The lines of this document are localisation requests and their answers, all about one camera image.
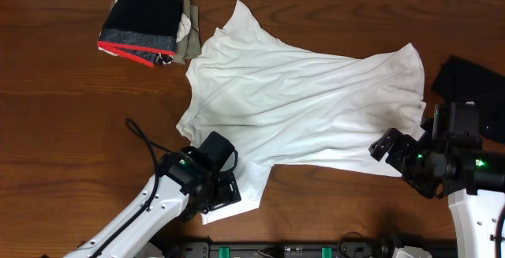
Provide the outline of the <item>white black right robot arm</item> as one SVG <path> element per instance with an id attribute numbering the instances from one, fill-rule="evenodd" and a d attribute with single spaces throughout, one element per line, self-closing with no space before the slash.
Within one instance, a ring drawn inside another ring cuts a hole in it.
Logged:
<path id="1" fill-rule="evenodd" d="M 391 128 L 369 152 L 422 196 L 448 199 L 458 256 L 504 255 L 504 155 L 483 150 L 478 134 L 431 130 L 415 140 Z"/>

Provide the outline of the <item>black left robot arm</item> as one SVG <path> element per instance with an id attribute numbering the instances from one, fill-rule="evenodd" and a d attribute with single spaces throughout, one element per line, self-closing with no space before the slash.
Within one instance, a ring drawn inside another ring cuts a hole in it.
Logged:
<path id="1" fill-rule="evenodd" d="M 143 191 L 104 229 L 68 257 L 133 257 L 167 223 L 191 220 L 241 200 L 233 170 L 236 151 L 209 155 L 196 148 L 166 153 Z"/>

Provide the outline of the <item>white t-shirt pixel print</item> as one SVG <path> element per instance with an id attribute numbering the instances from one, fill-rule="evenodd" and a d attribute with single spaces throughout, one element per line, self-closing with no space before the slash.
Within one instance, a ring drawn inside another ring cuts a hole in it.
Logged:
<path id="1" fill-rule="evenodd" d="M 276 164 L 394 177 L 369 146 L 392 127 L 422 134 L 425 71 L 413 45 L 363 59 L 311 52 L 263 30 L 242 2 L 186 76 L 180 134 L 197 146 L 217 132 L 238 150 L 241 200 L 204 215 L 206 224 L 257 209 Z"/>

